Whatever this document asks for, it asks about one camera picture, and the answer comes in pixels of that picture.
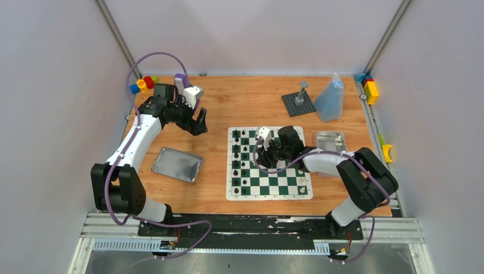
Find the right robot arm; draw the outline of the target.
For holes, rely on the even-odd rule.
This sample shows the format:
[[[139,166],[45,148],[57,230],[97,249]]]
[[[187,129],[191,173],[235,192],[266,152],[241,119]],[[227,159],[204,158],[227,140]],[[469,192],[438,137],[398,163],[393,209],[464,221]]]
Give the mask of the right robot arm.
[[[277,132],[272,138],[268,127],[255,132],[253,158],[255,166],[266,174],[278,174],[288,168],[306,173],[320,173],[340,178],[348,193],[347,198],[326,218],[329,236],[341,238],[349,224],[386,206],[398,188],[398,182],[374,152],[363,147],[355,152],[337,152],[306,146],[293,126]]]

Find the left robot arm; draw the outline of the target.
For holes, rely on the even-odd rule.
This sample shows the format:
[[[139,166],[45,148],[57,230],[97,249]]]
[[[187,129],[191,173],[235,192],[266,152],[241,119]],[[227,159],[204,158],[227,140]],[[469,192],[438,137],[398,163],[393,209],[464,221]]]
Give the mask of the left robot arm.
[[[157,83],[153,95],[139,107],[132,127],[105,163],[96,163],[90,171],[95,206],[104,212],[125,213],[153,222],[153,229],[162,236],[175,228],[168,204],[147,197],[139,178],[140,165],[154,139],[169,123],[193,136],[208,131],[207,110],[202,108],[193,118],[204,90],[189,86],[180,91],[173,84]]]

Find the green white chess board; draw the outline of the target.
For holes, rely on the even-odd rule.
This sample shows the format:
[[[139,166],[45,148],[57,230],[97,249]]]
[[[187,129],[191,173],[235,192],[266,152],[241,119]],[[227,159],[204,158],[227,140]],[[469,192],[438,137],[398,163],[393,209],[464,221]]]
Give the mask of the green white chess board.
[[[311,176],[295,165],[277,174],[260,171],[253,161],[256,127],[230,127],[227,141],[226,198],[230,201],[310,200]]]

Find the silver metal tin box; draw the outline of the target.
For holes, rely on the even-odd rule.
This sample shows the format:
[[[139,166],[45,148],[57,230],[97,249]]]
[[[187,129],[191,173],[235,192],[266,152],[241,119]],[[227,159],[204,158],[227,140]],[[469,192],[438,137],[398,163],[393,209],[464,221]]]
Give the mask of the silver metal tin box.
[[[337,151],[346,153],[346,144],[344,134],[337,131],[317,131],[314,144],[322,149],[329,151]],[[333,161],[328,166],[324,166],[323,172],[317,172],[319,177],[322,178],[338,178],[339,174],[336,169],[337,163]]]

